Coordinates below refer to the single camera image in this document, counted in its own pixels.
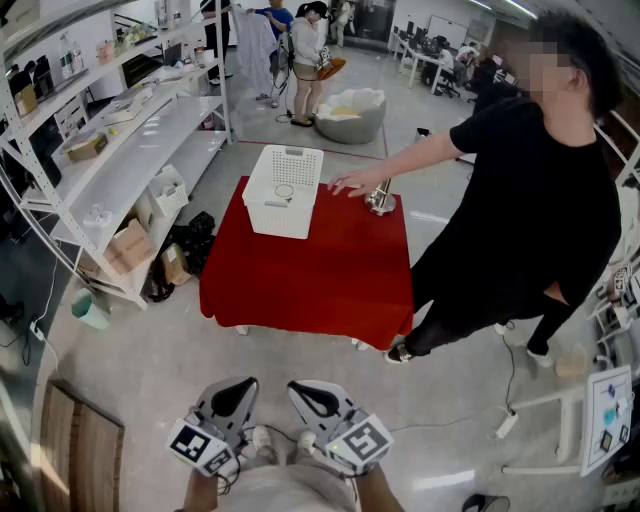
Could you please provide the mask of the person's grey trousers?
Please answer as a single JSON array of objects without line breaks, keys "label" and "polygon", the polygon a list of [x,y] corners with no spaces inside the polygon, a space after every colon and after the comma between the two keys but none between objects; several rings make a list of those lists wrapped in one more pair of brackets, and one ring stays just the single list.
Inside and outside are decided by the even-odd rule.
[{"label": "person's grey trousers", "polygon": [[274,446],[264,445],[260,447],[254,458],[251,460],[255,467],[265,465],[302,465],[309,467],[321,467],[322,464],[314,457],[309,450],[309,446],[297,445],[285,457],[281,457]]}]

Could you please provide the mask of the black microwave oven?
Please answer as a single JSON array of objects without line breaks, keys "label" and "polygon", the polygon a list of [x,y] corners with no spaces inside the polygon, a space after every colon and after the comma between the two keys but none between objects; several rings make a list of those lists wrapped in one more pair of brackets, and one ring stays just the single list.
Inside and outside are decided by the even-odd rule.
[{"label": "black microwave oven", "polygon": [[164,63],[161,50],[139,54],[122,64],[126,87],[130,88],[160,68]]}]

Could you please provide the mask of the clear water bottle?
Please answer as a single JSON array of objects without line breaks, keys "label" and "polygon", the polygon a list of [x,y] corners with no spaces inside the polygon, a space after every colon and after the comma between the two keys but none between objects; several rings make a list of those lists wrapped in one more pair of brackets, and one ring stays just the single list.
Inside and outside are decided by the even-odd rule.
[{"label": "clear water bottle", "polygon": [[73,71],[73,54],[71,51],[71,47],[69,45],[69,41],[67,39],[66,32],[64,32],[60,36],[59,53],[60,53],[60,65],[62,69],[63,78],[68,79],[73,75],[74,71]]}]

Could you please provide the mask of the large cardboard box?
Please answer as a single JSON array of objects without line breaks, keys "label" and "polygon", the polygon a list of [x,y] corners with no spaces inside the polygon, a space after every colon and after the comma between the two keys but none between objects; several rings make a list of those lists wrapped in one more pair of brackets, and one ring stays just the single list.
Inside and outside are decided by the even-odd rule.
[{"label": "large cardboard box", "polygon": [[104,258],[118,275],[123,276],[147,261],[154,250],[149,234],[134,218],[114,235],[104,251]]}]

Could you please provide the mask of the person's right forearm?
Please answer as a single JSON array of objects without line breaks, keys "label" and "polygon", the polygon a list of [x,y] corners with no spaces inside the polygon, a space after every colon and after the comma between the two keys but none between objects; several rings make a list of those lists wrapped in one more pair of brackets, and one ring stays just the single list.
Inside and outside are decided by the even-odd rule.
[{"label": "person's right forearm", "polygon": [[361,512],[405,512],[379,464],[354,478]]}]

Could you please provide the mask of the white perforated plastic basket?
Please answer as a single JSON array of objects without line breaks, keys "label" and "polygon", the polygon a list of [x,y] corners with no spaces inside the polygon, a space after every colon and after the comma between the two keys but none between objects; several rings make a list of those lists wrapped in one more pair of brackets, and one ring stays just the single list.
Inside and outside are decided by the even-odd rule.
[{"label": "white perforated plastic basket", "polygon": [[[263,148],[242,194],[254,232],[302,240],[308,237],[323,159],[324,152],[317,149]],[[290,202],[275,196],[278,184],[295,188]]]}]

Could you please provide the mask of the white metal shelf rack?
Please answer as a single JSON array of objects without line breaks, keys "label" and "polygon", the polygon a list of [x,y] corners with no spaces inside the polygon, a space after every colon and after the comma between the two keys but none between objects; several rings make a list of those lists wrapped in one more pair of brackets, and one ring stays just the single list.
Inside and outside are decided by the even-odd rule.
[{"label": "white metal shelf rack", "polygon": [[[19,213],[54,256],[86,285],[145,305],[142,288],[151,263],[180,211],[157,215],[148,185],[165,165],[172,164],[185,181],[188,198],[231,131],[208,131],[211,118],[229,119],[227,95],[200,95],[212,69],[223,64],[204,48],[205,27],[220,24],[205,19],[189,0],[162,0],[174,18],[154,27],[157,37],[128,48],[117,48],[113,60],[100,65],[99,44],[82,49],[68,33],[90,32],[98,15],[112,16],[131,0],[77,0],[42,15],[37,0],[0,0],[0,186]],[[59,41],[66,32],[73,54],[73,75],[64,79]],[[49,121],[62,123],[83,94],[97,81],[119,71],[129,59],[154,48],[182,44],[182,60],[161,67],[136,85],[154,85],[154,95],[133,119],[105,125],[101,112],[82,125],[60,127],[54,144],[38,146],[36,136]],[[62,145],[78,133],[104,133],[108,144],[95,158],[72,162]],[[113,214],[109,226],[86,228],[83,218],[94,204]],[[154,254],[130,273],[120,276],[104,258],[114,235],[137,218],[149,234]]]}]

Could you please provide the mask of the person's white t-shirt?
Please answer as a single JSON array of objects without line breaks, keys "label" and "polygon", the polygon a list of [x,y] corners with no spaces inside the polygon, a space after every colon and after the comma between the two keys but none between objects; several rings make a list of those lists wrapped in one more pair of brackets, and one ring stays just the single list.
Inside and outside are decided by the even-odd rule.
[{"label": "person's white t-shirt", "polygon": [[299,464],[250,469],[218,501],[216,512],[358,512],[344,481]]}]

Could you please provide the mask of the white checked cloth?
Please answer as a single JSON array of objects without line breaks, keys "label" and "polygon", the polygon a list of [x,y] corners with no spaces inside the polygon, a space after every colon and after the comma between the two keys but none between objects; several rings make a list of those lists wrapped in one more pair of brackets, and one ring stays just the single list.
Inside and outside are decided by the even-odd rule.
[{"label": "white checked cloth", "polygon": [[273,88],[271,54],[278,48],[271,23],[267,17],[247,13],[239,5],[233,5],[233,20],[240,71],[257,95],[269,98]]}]

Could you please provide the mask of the white panel board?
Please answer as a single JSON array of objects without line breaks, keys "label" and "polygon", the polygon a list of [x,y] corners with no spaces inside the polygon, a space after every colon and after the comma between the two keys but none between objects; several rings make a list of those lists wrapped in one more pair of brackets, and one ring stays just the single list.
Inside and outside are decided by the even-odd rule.
[{"label": "white panel board", "polygon": [[608,462],[627,443],[634,398],[629,365],[588,377],[584,398],[581,477]]}]

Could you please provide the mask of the artificial flower bunch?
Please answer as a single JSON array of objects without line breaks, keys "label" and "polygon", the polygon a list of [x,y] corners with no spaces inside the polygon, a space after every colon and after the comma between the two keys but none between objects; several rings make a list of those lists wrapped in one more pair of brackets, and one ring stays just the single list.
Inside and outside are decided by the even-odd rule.
[{"label": "artificial flower bunch", "polygon": [[128,48],[142,44],[157,37],[157,30],[146,23],[138,23],[119,30],[117,48]]}]

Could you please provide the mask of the clear plastic jar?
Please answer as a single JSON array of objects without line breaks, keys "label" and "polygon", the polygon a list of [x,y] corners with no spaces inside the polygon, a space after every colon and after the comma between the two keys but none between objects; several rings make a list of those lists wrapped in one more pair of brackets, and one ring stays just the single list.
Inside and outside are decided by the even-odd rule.
[{"label": "clear plastic jar", "polygon": [[554,370],[558,377],[566,379],[584,374],[587,370],[587,352],[584,346],[575,344],[569,352],[559,356]]}]

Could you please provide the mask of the grey beanbag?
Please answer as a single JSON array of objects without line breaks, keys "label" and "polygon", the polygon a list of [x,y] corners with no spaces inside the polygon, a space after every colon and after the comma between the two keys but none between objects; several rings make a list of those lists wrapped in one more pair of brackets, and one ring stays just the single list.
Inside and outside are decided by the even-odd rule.
[{"label": "grey beanbag", "polygon": [[[333,108],[345,106],[357,110],[359,117],[336,116]],[[386,97],[383,90],[371,88],[348,89],[328,96],[318,105],[314,126],[325,138],[346,145],[372,142],[382,127],[386,114]]]}]

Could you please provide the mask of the teal bin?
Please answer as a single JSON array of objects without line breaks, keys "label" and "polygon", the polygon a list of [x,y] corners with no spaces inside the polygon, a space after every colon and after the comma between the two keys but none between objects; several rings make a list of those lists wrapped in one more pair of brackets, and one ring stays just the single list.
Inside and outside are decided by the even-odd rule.
[{"label": "teal bin", "polygon": [[110,325],[110,312],[87,289],[81,289],[75,293],[71,313],[76,320],[97,330],[104,330]]}]

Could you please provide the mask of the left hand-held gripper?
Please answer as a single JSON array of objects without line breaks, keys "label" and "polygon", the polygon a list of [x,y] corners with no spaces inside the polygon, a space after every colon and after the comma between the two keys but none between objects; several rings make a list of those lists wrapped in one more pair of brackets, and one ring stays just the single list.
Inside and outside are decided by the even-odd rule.
[{"label": "left hand-held gripper", "polygon": [[211,477],[237,455],[242,431],[251,419],[259,394],[255,377],[231,377],[209,385],[195,408],[178,418],[165,443],[181,462]]}]

